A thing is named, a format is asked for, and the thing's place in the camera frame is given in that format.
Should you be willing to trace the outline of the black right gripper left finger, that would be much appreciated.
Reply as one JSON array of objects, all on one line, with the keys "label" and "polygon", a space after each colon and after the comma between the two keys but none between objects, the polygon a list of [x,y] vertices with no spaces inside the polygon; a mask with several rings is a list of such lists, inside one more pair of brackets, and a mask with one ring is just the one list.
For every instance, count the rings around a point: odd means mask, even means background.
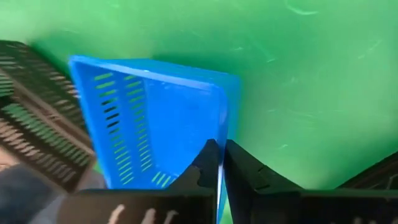
[{"label": "black right gripper left finger", "polygon": [[216,223],[218,145],[209,139],[199,155],[162,190],[87,189],[61,204],[59,224]]}]

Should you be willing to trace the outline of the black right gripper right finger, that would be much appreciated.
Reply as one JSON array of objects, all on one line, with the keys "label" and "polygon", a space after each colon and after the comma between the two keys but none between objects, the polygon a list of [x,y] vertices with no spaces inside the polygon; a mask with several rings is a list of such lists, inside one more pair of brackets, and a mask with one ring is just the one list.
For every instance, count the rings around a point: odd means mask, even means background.
[{"label": "black right gripper right finger", "polygon": [[234,223],[397,223],[397,154],[331,190],[304,189],[232,140],[225,182]]}]

